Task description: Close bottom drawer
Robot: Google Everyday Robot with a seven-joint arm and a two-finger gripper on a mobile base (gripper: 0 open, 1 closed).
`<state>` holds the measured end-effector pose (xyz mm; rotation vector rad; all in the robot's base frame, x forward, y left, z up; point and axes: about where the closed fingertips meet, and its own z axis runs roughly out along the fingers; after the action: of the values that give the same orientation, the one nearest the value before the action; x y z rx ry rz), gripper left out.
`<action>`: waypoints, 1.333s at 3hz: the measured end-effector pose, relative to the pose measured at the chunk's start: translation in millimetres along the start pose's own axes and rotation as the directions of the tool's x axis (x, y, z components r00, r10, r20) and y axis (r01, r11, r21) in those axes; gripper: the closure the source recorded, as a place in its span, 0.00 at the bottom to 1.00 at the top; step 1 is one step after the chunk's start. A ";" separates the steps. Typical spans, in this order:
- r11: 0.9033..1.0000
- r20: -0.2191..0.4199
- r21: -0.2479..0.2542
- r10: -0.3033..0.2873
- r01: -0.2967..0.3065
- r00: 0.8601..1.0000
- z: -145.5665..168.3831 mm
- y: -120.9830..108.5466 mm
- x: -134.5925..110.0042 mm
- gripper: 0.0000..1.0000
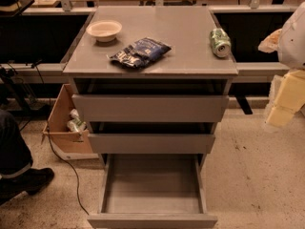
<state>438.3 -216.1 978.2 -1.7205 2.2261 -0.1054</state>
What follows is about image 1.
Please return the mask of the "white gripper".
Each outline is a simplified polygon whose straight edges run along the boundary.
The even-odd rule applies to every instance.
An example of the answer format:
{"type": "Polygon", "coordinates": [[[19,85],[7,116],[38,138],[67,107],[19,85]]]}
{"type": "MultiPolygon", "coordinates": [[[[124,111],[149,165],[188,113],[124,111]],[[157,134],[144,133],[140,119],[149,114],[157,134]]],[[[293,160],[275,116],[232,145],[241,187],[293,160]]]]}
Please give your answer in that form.
{"type": "Polygon", "coordinates": [[[289,71],[276,75],[265,108],[264,123],[268,128],[282,128],[305,104],[305,71],[289,71]]]}

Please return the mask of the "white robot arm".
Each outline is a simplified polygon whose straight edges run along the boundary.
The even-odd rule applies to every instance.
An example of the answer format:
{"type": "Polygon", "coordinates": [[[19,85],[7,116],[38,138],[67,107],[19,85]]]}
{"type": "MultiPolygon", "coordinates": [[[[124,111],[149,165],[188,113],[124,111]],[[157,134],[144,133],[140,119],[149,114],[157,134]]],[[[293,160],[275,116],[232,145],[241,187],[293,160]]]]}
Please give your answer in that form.
{"type": "Polygon", "coordinates": [[[270,102],[265,109],[264,127],[284,127],[305,105],[305,2],[285,22],[260,42],[261,52],[277,52],[278,61],[290,70],[275,76],[270,89],[270,102]]]}

